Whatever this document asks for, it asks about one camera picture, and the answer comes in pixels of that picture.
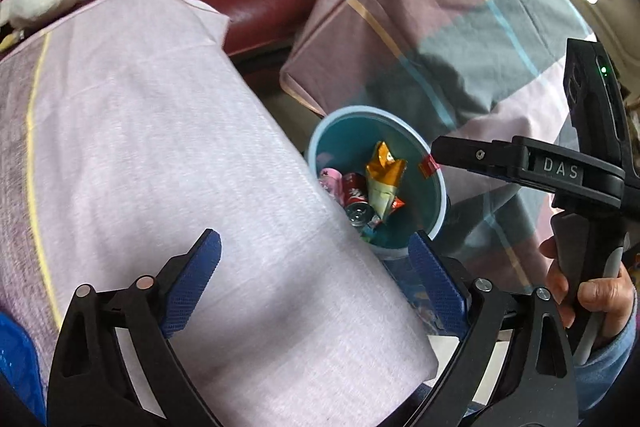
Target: metal pin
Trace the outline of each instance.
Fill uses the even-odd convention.
[[[490,292],[494,289],[494,285],[491,284],[491,281],[487,279],[478,279],[476,281],[476,288],[478,288],[481,292]]]
[[[538,288],[536,290],[536,295],[540,297],[543,301],[548,301],[551,298],[551,293],[546,288]]]
[[[78,286],[78,289],[76,290],[77,297],[86,297],[87,295],[89,295],[89,293],[91,293],[91,286],[89,286],[88,284]]]
[[[140,279],[136,281],[136,288],[139,290],[148,290],[151,286],[154,285],[154,278],[150,275],[143,275]]]

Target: black handheld device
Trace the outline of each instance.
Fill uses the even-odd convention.
[[[640,178],[622,96],[602,44],[568,40],[564,92],[580,152],[522,136],[491,143],[439,137],[432,152],[442,165],[555,194],[554,206],[563,212],[551,225],[558,261],[569,281],[565,302],[576,308],[567,335],[574,363],[582,365],[604,315],[580,306],[578,286],[618,275],[627,219],[640,217]]]

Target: person's hand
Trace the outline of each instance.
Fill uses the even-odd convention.
[[[569,328],[574,323],[575,311],[568,304],[562,304],[569,292],[569,281],[558,264],[555,238],[550,237],[544,241],[540,245],[540,253],[554,260],[546,274],[546,287],[558,303],[564,327]],[[615,279],[592,279],[581,283],[578,288],[578,301],[590,312],[606,313],[596,344],[608,344],[625,328],[634,309],[634,284],[625,266],[620,263],[620,272]]]

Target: blue bucket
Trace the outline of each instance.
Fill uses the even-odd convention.
[[[371,242],[380,259],[407,255],[409,237],[424,230],[436,237],[444,222],[447,195],[442,172],[425,178],[420,162],[431,153],[427,143],[406,122],[395,115],[367,105],[352,105],[332,112],[314,131],[306,160],[312,174],[331,167],[347,174],[364,174],[376,143],[385,141],[396,158],[407,160],[398,197],[406,206],[393,213],[376,229]]]

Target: snack wrapper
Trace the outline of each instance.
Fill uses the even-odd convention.
[[[378,142],[371,161],[367,163],[369,204],[384,221],[391,211],[406,169],[405,160],[396,160],[384,142]]]

